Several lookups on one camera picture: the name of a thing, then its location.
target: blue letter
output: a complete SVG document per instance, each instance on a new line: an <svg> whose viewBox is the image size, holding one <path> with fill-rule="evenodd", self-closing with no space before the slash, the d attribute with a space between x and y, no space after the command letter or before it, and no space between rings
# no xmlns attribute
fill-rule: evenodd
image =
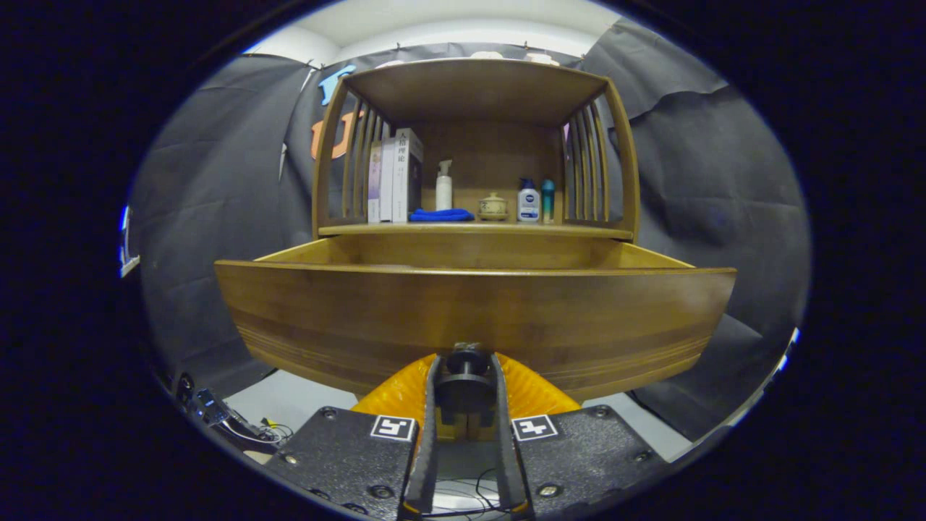
<svg viewBox="0 0 926 521"><path fill-rule="evenodd" d="M319 82L319 87L321 87L321 92L325 97L321 100L321 105L324 107L328 105L328 102L332 100L332 94L334 94L334 87L338 84L338 78L344 76L345 74L350 74L354 70L357 70L356 65L348 65L341 70L338 70L331 76L325 78Z"/></svg>

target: small ceramic jar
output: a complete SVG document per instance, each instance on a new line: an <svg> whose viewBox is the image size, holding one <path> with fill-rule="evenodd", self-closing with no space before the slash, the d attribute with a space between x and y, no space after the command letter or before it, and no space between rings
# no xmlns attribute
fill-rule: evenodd
<svg viewBox="0 0 926 521"><path fill-rule="evenodd" d="M508 203L492 192L479 201L479 217L487 221L503 221L508 216Z"/></svg>

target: orange letter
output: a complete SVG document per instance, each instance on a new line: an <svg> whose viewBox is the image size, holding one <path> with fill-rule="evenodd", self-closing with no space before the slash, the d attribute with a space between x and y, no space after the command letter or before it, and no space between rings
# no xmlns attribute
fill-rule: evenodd
<svg viewBox="0 0 926 521"><path fill-rule="evenodd" d="M358 120L363 119L363 110L360 111L357 117ZM347 153L347 136L350 135L350 131L354 128L354 113L348 112L341 116L341 121L344 122L344 134L341 137L341 143L338 143L334 146L332 150L332 159L338 159ZM321 125L324 121L319 121L312 125L312 158L319 158L319 137L321 136Z"/></svg>

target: cabinet top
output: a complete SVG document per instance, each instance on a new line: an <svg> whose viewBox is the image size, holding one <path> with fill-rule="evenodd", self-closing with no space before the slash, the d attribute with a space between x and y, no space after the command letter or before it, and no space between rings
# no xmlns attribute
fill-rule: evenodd
<svg viewBox="0 0 926 521"><path fill-rule="evenodd" d="M397 125L508 121L555 127L604 93L607 78L516 59L445 58L342 78Z"/></svg>

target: floor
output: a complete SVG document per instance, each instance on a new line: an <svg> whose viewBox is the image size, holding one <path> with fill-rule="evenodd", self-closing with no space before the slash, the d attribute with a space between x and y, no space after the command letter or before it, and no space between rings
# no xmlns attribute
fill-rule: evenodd
<svg viewBox="0 0 926 521"><path fill-rule="evenodd" d="M357 398L285 371L277 371L257 384L227 398L225 402L252 424L262 418L298 430L320 407L350 409ZM588 400L583 407L606 404L613 408L663 459L672 462L688 452L692 442L644 410L623 393ZM493 443L439 444L438 482L434 513L497 508ZM252 455L259 463L266 458ZM507 519L504 510L489 510L476 516L481 521ZM450 521L471 519L465 515L441 517Z"/></svg>

